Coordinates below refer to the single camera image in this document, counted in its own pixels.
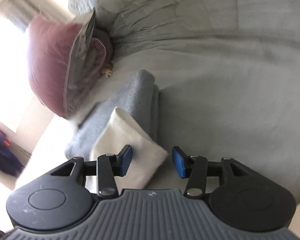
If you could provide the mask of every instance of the bed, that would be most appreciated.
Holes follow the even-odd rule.
[[[300,0],[69,0],[74,14],[94,7],[113,41],[113,75],[70,122],[53,119],[17,186],[65,161],[75,125],[146,69],[160,88],[163,148],[231,156],[300,202]],[[185,184],[168,158],[147,187]]]

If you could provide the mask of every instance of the curtain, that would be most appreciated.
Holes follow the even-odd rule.
[[[69,15],[50,0],[3,0],[0,13],[23,32],[36,14],[60,23],[69,20]]]

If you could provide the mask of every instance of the folded gray towel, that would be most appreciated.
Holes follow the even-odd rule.
[[[98,102],[78,126],[66,149],[68,159],[82,156],[89,160],[95,141],[107,125],[113,109],[126,110],[140,127],[156,141],[159,121],[159,88],[154,76],[140,70],[105,101]]]

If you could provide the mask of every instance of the gray comforter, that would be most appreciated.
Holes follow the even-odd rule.
[[[232,156],[300,201],[300,0],[69,0],[76,14],[93,7],[114,74],[73,122],[146,69],[161,89],[161,146]],[[148,187],[185,183],[168,159]]]
[[[157,141],[159,88],[154,84],[153,75],[140,70],[109,98],[95,104],[74,132],[66,149],[67,159],[81,156],[89,161],[90,151],[116,107],[127,111],[152,140]]]

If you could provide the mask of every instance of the ribbed gray surface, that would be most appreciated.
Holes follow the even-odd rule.
[[[287,229],[271,233],[240,231],[221,222],[207,205],[179,190],[125,190],[102,201],[79,226],[61,233],[35,234],[14,230],[8,240],[297,240]]]

